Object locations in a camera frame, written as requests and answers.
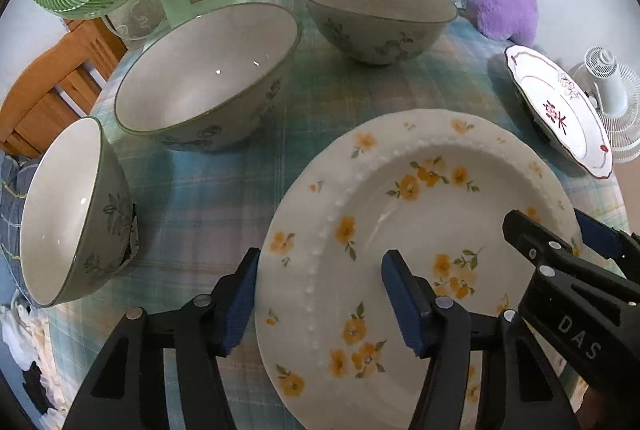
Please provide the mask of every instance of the wooden chair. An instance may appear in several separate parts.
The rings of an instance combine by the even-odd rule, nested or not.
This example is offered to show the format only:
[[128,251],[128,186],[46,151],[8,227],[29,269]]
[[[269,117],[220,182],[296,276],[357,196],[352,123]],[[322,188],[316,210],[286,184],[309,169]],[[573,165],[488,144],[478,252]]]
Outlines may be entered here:
[[70,32],[22,72],[0,108],[0,148],[11,155],[39,156],[79,119],[56,85],[88,114],[100,87],[82,64],[89,61],[106,81],[127,51],[101,19],[66,23]]

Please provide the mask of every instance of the bowl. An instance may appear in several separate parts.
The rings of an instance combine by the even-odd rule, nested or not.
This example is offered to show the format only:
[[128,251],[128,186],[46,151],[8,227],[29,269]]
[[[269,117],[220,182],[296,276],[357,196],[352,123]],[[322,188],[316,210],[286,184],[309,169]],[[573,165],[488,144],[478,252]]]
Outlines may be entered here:
[[305,0],[319,31],[351,58],[388,65],[435,43],[457,10],[450,0]]
[[275,4],[235,4],[189,20],[127,71],[116,121],[174,150],[240,141],[282,99],[301,36],[295,17]]
[[20,263],[29,293],[43,305],[76,300],[126,266],[129,187],[100,123],[87,117],[49,147],[24,202]]

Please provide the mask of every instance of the bowl rim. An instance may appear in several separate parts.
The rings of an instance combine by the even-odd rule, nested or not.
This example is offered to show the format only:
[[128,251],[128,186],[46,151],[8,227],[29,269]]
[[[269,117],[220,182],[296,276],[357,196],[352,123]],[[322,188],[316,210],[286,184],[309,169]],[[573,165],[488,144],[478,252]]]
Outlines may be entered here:
[[349,14],[349,15],[354,15],[354,16],[366,16],[366,17],[370,17],[370,18],[375,18],[378,20],[388,20],[389,22],[398,22],[398,23],[402,23],[402,24],[448,24],[450,22],[453,22],[457,17],[458,17],[458,8],[456,8],[456,5],[450,1],[450,9],[452,11],[452,17],[446,20],[403,20],[401,18],[389,18],[389,17],[385,17],[385,16],[378,16],[375,14],[369,14],[369,13],[360,13],[360,12],[356,12],[356,11],[349,11],[347,9],[342,9],[341,7],[334,7],[334,6],[328,6],[327,4],[324,4],[322,2],[318,2],[317,0],[306,0],[308,2],[312,2],[313,4],[316,4],[316,6],[322,6],[326,9],[335,9],[338,10],[340,12]]
[[[62,295],[63,291],[65,290],[66,285],[69,282],[69,277],[71,277],[71,270],[76,265],[76,260],[78,259],[78,251],[79,251],[80,247],[82,246],[82,244],[84,243],[84,240],[88,236],[87,233],[86,233],[86,220],[89,217],[89,213],[91,212],[92,206],[94,206],[95,188],[97,186],[98,181],[100,180],[100,172],[102,170],[102,163],[104,161],[104,152],[105,152],[105,144],[104,144],[105,134],[104,134],[104,128],[102,127],[102,124],[94,116],[85,116],[84,118],[80,118],[79,120],[73,122],[72,124],[75,124],[78,121],[82,121],[82,120],[93,120],[98,125],[98,130],[99,130],[99,133],[100,133],[100,136],[99,136],[99,139],[100,139],[100,151],[98,152],[98,166],[97,166],[97,169],[95,171],[94,186],[93,186],[93,188],[91,190],[91,198],[89,199],[89,205],[87,206],[87,209],[86,209],[86,215],[84,216],[84,222],[82,223],[82,230],[80,231],[80,236],[78,237],[78,243],[76,244],[76,250],[74,251],[74,257],[71,260],[71,263],[69,264],[69,269],[66,272],[65,280],[62,283],[62,285],[60,286],[60,289],[58,290],[56,295],[53,297],[53,299],[50,302],[46,303],[46,304],[41,304],[40,302],[38,302],[35,299],[35,296],[33,295],[33,292],[29,289],[29,284],[27,283],[26,274],[24,272],[24,269],[22,269],[22,276],[24,277],[24,283],[27,285],[27,289],[29,289],[29,293],[30,293],[31,297],[33,298],[33,300],[38,305],[40,305],[41,307],[52,307],[53,305],[56,304],[56,302],[58,301],[58,299]],[[64,134],[64,130],[59,134],[58,137],[62,136],[62,134]],[[35,173],[33,174],[33,179],[36,178],[36,174],[37,174],[39,169],[40,169],[40,166],[38,166],[38,168],[36,169]],[[20,268],[22,268],[22,234],[23,233],[24,233],[24,230],[20,229]]]
[[214,9],[212,11],[209,11],[208,13],[205,13],[203,15],[199,15],[199,16],[195,16],[189,20],[187,20],[187,22],[184,22],[182,24],[180,24],[178,27],[176,27],[175,29],[173,29],[173,31],[176,31],[178,29],[180,29],[183,25],[188,24],[189,22],[192,22],[193,20],[196,20],[200,17],[203,17],[205,15],[208,14],[212,14],[212,13],[216,13],[219,11],[222,11],[224,9],[228,9],[229,7],[237,7],[237,6],[271,6],[271,7],[277,7],[279,9],[284,10],[286,13],[289,14],[290,17],[292,17],[292,19],[294,20],[294,22],[296,23],[296,38],[295,40],[291,43],[289,49],[287,50],[287,52],[282,56],[282,58],[280,59],[280,61],[278,61],[278,63],[276,63],[269,71],[267,71],[261,78],[255,80],[251,85],[245,87],[243,90],[241,90],[240,92],[238,92],[237,94],[234,94],[233,96],[231,96],[230,98],[227,98],[224,102],[219,103],[215,106],[213,106],[212,108],[210,108],[209,110],[205,110],[204,112],[201,112],[200,114],[198,114],[197,116],[193,116],[192,118],[188,118],[187,120],[183,120],[180,121],[178,123],[174,123],[171,124],[169,126],[164,126],[162,128],[156,128],[155,130],[135,130],[132,128],[129,128],[128,126],[125,126],[121,121],[120,118],[118,117],[118,109],[117,109],[117,104],[118,104],[118,96],[120,95],[120,90],[122,89],[122,84],[124,83],[127,75],[129,74],[129,72],[133,69],[133,67],[135,67],[135,65],[142,59],[142,57],[148,53],[149,51],[151,51],[151,49],[154,48],[155,45],[159,44],[163,39],[167,38],[171,32],[167,33],[167,35],[163,36],[161,39],[159,39],[157,42],[155,42],[149,49],[145,50],[137,59],[135,62],[132,63],[131,67],[129,67],[129,69],[127,69],[127,72],[124,74],[124,76],[122,77],[120,84],[118,85],[118,90],[116,91],[116,96],[113,99],[113,115],[114,118],[116,120],[116,124],[124,131],[127,132],[128,134],[133,134],[134,136],[154,136],[157,134],[161,134],[163,132],[168,132],[171,131],[175,128],[184,126],[186,124],[190,124],[193,123],[197,120],[200,120],[201,118],[204,118],[206,116],[208,116],[209,114],[214,113],[215,111],[219,110],[220,108],[222,108],[225,105],[228,105],[229,103],[231,103],[232,101],[240,98],[242,95],[244,95],[245,93],[248,93],[249,90],[252,90],[254,87],[256,87],[261,81],[263,81],[264,79],[268,78],[269,76],[271,76],[277,69],[280,68],[280,66],[282,64],[284,64],[284,62],[286,62],[289,57],[293,54],[293,52],[296,50],[296,48],[298,47],[298,45],[300,44],[300,40],[302,39],[302,23],[300,22],[300,20],[286,7],[284,6],[280,6],[279,4],[273,4],[271,2],[239,2],[238,4],[231,4],[229,6],[225,6],[225,7],[220,7],[218,9]]

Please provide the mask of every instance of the plate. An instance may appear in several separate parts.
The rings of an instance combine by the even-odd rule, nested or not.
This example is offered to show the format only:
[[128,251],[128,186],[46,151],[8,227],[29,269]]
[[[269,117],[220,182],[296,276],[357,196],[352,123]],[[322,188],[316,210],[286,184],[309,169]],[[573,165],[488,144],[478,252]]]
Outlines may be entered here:
[[518,90],[561,152],[597,179],[613,168],[609,137],[582,89],[551,60],[527,47],[505,51]]
[[[404,345],[382,256],[398,249],[438,294],[496,315],[518,305],[534,270],[502,237],[513,209],[579,250],[553,172],[475,116],[381,116],[313,159],[273,217],[256,285],[260,353],[293,415],[310,430],[407,428],[428,362]],[[562,358],[545,351],[559,370]],[[474,428],[481,369],[474,352],[464,429]]]

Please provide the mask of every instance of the plaid tablecloth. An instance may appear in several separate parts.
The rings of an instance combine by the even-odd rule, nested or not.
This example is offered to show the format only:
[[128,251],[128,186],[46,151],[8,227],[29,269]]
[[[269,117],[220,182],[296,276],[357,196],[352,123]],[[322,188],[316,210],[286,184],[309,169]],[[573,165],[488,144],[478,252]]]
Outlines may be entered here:
[[[507,43],[488,40],[459,18],[430,52],[394,66],[367,67],[322,38],[302,0],[265,1],[291,9],[304,35],[286,102],[246,142],[226,152],[186,153],[124,134],[113,117],[113,100],[139,53],[123,59],[95,105],[138,204],[141,253],[124,276],[100,291],[49,310],[69,401],[128,308],[175,309],[210,291],[247,248],[261,247],[278,203],[305,166],[335,138],[381,114],[448,108],[487,118],[540,154],[576,208],[628,230],[615,176],[597,181],[536,137],[505,66]],[[175,360],[168,354],[166,362],[172,428],[182,428]],[[253,321],[242,344],[218,363],[239,429],[300,428],[262,367]]]

